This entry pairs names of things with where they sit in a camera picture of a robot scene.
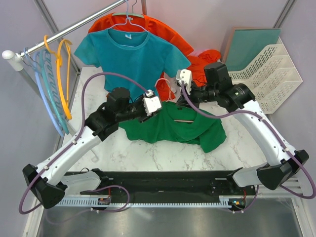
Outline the green t-shirt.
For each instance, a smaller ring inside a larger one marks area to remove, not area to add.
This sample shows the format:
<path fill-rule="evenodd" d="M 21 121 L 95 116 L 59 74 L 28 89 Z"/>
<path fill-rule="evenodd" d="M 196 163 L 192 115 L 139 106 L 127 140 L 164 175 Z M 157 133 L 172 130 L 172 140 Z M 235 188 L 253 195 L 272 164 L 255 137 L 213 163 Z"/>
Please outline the green t-shirt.
<path fill-rule="evenodd" d="M 207 118 L 191 108 L 164 102 L 158 115 L 145 122 L 137 119 L 122 122 L 129 140 L 143 140 L 148 143 L 171 141 L 199 145 L 205 153 L 223 144 L 227 138 L 219 119 Z"/>

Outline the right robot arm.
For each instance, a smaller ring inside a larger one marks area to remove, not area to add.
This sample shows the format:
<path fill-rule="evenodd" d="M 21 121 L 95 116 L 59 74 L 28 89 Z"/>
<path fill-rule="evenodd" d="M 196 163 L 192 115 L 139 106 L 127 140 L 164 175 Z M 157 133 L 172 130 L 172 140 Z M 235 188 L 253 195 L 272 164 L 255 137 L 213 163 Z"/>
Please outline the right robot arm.
<path fill-rule="evenodd" d="M 309 159 L 305 150 L 297 150 L 275 129 L 263 113 L 251 90 L 242 83 L 233 84 L 225 64 L 216 62 L 204 67 L 207 83 L 197 86 L 192 72 L 179 70 L 176 75 L 181 87 L 178 104 L 198 110 L 202 102 L 217 102 L 249 132 L 263 152 L 266 163 L 234 171 L 226 182 L 227 191 L 238 194 L 245 186 L 263 185 L 270 190 L 280 187 L 295 175 Z"/>

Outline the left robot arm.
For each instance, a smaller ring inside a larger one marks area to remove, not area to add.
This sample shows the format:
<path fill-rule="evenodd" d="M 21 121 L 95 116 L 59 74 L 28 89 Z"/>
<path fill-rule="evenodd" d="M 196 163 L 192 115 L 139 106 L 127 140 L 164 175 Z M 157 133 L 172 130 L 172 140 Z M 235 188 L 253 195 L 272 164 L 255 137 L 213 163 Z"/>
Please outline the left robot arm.
<path fill-rule="evenodd" d="M 161 100 L 151 90 L 135 102 L 130 102 L 129 96 L 126 88 L 115 88 L 107 95 L 106 102 L 83 120 L 83 126 L 66 145 L 38 165 L 27 164 L 23 168 L 27 191 L 44 208 L 54 207 L 66 195 L 88 190 L 104 194 L 108 190 L 108 181 L 101 178 L 98 169 L 70 177 L 65 174 L 89 150 L 116 132 L 120 122 L 133 119 L 144 122 L 162 108 Z"/>

